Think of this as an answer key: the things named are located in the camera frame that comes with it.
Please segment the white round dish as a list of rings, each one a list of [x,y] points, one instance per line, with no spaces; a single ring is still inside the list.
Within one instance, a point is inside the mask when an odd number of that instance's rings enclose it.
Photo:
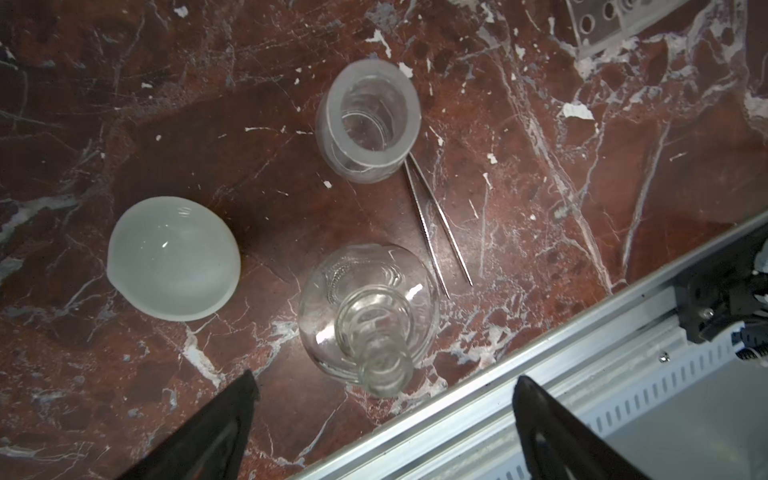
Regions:
[[[110,236],[106,274],[140,312],[191,322],[231,299],[241,258],[218,215],[185,198],[159,196],[136,203],[119,218]]]

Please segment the clear test tube rack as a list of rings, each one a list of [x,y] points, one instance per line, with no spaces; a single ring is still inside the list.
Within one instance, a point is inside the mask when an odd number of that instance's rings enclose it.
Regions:
[[[566,0],[577,59],[621,44],[665,18],[687,0]]]

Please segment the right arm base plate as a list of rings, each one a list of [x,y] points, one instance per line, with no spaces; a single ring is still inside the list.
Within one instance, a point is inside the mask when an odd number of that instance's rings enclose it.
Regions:
[[[732,327],[742,361],[767,358],[767,228],[707,256],[675,282],[680,327],[689,341],[708,343]]]

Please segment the glass petri dish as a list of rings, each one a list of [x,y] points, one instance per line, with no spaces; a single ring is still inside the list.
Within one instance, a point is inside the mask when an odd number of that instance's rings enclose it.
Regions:
[[[313,362],[379,398],[406,389],[438,323],[433,275],[416,255],[393,244],[333,252],[307,280],[298,314]]]

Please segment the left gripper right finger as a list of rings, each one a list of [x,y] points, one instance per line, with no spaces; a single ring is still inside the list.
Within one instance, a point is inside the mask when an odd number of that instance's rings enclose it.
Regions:
[[[512,408],[527,469],[534,479],[645,479],[528,376],[520,376]]]

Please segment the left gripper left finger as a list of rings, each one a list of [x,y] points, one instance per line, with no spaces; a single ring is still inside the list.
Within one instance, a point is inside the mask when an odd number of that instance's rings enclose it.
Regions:
[[[247,370],[120,477],[237,478],[258,401],[256,380]]]

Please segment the small glass jar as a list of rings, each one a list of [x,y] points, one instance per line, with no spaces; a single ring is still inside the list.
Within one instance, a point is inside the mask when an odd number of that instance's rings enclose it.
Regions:
[[[365,59],[346,66],[323,96],[315,137],[344,179],[373,184],[392,176],[411,152],[422,122],[411,80],[394,64]]]

